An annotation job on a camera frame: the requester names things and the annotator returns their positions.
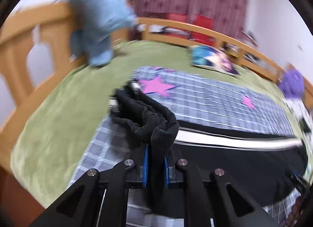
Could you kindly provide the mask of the black pants with white stripe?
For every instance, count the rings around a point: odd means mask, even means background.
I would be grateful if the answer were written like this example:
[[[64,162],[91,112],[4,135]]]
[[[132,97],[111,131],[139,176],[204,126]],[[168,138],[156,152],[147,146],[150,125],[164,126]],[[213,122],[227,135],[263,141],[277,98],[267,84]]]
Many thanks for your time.
[[[304,175],[308,153],[303,139],[293,135],[256,135],[253,131],[226,131],[179,121],[166,106],[150,96],[152,87],[164,94],[169,84],[131,80],[115,90],[110,108],[113,123],[126,132],[131,149],[148,146],[142,182],[144,198],[155,213],[178,216],[180,198],[169,192],[174,177],[169,163],[173,148],[203,171],[226,170],[261,205],[278,202],[294,189],[289,175]]]

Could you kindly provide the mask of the green plush bedspread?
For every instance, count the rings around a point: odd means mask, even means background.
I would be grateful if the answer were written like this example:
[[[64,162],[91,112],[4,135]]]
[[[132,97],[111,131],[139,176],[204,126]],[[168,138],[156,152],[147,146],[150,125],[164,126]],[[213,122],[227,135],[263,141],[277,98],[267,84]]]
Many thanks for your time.
[[[19,183],[48,207],[73,183],[77,165],[101,121],[108,116],[108,99],[132,79],[142,66],[196,74],[267,95],[287,114],[295,134],[300,125],[272,82],[238,67],[230,76],[192,66],[189,48],[149,41],[120,43],[115,57],[102,68],[80,66],[71,71],[28,119],[11,154],[11,168]]]

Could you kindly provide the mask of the grey grid blanket with stars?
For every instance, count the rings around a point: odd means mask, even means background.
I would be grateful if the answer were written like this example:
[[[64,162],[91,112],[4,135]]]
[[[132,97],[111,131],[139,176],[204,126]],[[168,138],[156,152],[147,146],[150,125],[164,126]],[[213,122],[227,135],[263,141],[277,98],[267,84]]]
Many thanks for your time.
[[[161,67],[139,67],[132,77],[140,85],[147,80],[169,84],[164,94],[152,87],[150,96],[168,107],[179,121],[226,131],[253,131],[256,135],[294,134],[284,109],[272,98],[253,90]],[[128,152],[125,131],[106,117],[97,127],[71,180],[77,181],[89,168],[108,170]]]

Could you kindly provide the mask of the white black-spotted cloth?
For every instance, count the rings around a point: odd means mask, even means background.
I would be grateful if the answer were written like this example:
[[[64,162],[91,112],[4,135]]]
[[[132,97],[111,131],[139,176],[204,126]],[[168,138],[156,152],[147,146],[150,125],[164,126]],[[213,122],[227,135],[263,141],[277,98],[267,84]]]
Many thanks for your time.
[[[300,99],[285,99],[285,104],[296,117],[302,131],[312,133],[312,116]]]

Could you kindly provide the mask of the purple plush toy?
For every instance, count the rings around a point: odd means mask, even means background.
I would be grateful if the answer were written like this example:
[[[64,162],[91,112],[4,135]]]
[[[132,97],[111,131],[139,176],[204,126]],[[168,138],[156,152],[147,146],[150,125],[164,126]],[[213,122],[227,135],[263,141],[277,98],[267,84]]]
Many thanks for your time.
[[[292,68],[282,76],[279,89],[286,99],[301,99],[305,94],[304,79],[299,71]]]

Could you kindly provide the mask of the colourful geometric pillow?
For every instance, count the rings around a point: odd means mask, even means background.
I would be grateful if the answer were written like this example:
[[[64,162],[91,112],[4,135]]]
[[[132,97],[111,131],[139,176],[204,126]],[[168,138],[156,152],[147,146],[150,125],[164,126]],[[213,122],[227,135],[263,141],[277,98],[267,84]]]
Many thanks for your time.
[[[189,47],[192,65],[207,70],[218,71],[235,76],[239,73],[235,70],[229,57],[222,51],[206,45],[194,45]]]

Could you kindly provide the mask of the red chair left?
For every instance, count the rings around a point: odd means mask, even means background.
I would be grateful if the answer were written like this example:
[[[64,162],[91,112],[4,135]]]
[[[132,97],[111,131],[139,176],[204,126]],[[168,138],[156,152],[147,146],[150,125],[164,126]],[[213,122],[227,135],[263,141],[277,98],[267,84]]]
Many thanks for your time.
[[[177,13],[167,13],[166,19],[186,23],[187,22],[187,15],[181,15],[181,14],[177,14]],[[178,28],[171,28],[171,27],[167,26],[164,29],[164,32],[170,36],[176,35],[176,36],[182,37],[182,38],[188,38],[189,37],[189,33],[187,31],[182,30],[182,29],[178,29]]]

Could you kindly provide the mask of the wooden bed frame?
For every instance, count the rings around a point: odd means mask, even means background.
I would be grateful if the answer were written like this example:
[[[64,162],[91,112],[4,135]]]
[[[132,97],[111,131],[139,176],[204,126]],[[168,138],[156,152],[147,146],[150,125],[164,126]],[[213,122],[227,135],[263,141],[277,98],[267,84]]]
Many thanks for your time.
[[[267,80],[277,82],[279,76],[283,73],[280,66],[256,49],[222,33],[172,20],[139,17],[138,22],[139,24],[145,24],[145,29],[142,32],[143,40],[170,43],[185,47],[192,45],[190,40],[175,39],[169,36],[150,33],[151,25],[164,25],[196,32],[215,38],[214,45],[216,48],[222,46],[225,42],[237,46],[239,53],[235,63],[255,71]],[[26,59],[35,44],[32,38],[32,31],[36,25],[41,26],[39,36],[42,37],[43,42],[51,46],[55,72],[34,88],[26,67]],[[1,28],[1,74],[6,79],[8,88],[16,104],[15,110],[1,128],[1,168],[11,175],[13,175],[10,168],[11,151],[27,120],[69,72],[86,62],[85,57],[78,57],[78,59],[72,62],[69,60],[69,38],[76,27],[77,23],[74,20],[74,15],[69,4],[60,2],[57,4],[42,5],[16,13],[16,15],[10,16]],[[274,75],[245,60],[245,53],[251,53],[267,62],[277,70],[277,74]],[[312,191],[306,200],[307,202],[305,200],[303,201],[303,203],[306,203],[306,209],[294,226],[312,226],[309,225],[312,224]]]

